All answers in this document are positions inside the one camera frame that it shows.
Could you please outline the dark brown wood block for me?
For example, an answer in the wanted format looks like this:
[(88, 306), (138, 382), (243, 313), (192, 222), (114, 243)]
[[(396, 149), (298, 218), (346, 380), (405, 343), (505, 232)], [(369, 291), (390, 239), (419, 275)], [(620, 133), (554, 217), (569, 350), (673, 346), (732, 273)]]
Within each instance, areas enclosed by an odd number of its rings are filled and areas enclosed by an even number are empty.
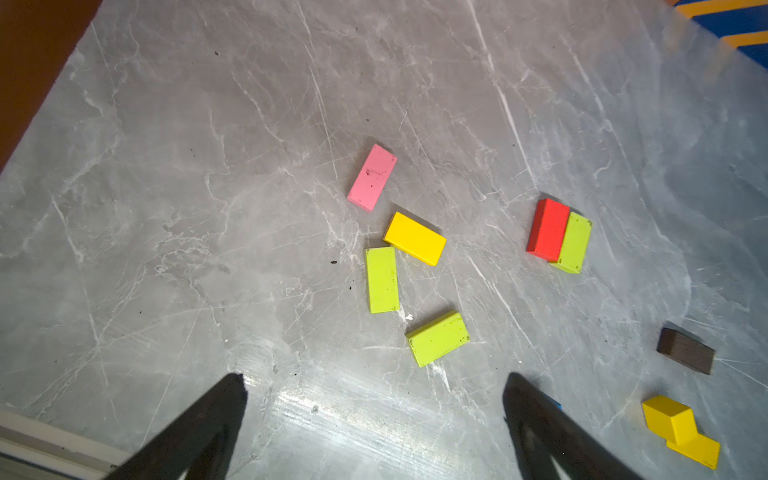
[(682, 331), (662, 328), (656, 351), (691, 370), (711, 374), (715, 350)]

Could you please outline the yellow long wood block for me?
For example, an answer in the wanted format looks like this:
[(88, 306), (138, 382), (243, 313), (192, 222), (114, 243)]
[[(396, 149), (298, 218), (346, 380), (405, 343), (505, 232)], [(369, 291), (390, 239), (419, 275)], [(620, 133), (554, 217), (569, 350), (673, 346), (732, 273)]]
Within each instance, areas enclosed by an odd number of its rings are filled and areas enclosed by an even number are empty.
[(430, 266), (437, 266), (446, 245), (446, 238), (396, 212), (383, 240), (397, 249)]

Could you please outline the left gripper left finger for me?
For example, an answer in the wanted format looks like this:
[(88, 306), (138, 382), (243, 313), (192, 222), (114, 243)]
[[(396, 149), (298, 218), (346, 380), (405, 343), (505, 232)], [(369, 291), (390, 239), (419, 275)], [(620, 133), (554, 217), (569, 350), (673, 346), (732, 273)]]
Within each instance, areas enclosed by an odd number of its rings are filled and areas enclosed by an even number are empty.
[(224, 479), (248, 393), (243, 376), (225, 375), (109, 479)]

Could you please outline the red wood block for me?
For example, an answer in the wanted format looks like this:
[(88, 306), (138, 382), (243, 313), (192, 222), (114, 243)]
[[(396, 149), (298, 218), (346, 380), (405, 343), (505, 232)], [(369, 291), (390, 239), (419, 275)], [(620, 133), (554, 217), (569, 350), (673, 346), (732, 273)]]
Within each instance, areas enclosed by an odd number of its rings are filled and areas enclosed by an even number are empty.
[(526, 252), (548, 262), (559, 259), (570, 208), (544, 198), (537, 203)]

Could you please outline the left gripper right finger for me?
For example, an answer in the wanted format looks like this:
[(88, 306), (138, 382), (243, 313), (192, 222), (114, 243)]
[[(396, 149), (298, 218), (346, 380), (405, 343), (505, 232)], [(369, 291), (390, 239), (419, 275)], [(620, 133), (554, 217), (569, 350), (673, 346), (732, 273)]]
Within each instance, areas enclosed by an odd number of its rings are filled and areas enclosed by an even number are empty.
[(523, 375), (508, 376), (503, 406), (524, 479), (558, 479), (559, 470), (571, 479), (639, 477)]

